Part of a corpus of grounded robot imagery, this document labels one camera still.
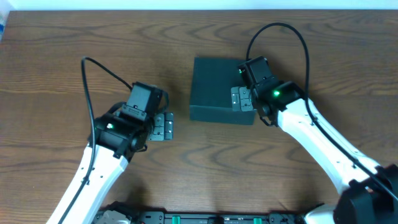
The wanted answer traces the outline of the black gift box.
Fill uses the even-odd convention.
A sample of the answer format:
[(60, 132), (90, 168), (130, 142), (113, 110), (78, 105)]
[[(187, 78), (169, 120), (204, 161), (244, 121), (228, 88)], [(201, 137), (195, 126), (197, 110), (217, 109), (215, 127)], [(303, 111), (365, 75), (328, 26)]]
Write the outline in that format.
[(254, 111), (233, 111), (232, 87), (243, 86), (238, 72), (241, 59), (196, 57), (189, 102), (193, 121), (254, 124)]

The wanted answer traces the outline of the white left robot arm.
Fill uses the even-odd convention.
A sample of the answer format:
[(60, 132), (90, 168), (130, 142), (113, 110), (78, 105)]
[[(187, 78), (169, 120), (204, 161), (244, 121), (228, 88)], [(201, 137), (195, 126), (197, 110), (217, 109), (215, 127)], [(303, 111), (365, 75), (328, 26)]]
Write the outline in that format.
[(78, 170), (49, 223), (91, 223), (133, 155), (146, 151), (147, 141), (173, 138), (174, 115), (163, 101), (169, 102), (166, 91), (135, 82), (126, 102), (93, 120)]

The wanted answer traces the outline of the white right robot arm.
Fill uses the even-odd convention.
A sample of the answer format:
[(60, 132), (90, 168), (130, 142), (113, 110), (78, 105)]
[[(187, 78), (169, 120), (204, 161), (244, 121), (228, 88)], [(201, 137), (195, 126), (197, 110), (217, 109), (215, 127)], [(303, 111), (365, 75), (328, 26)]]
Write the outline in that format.
[(344, 138), (294, 82), (273, 75), (266, 58), (238, 65), (244, 85), (233, 87), (233, 110), (257, 111), (267, 126), (291, 135), (335, 186), (336, 205), (320, 205), (302, 223), (397, 223), (397, 166), (382, 167)]

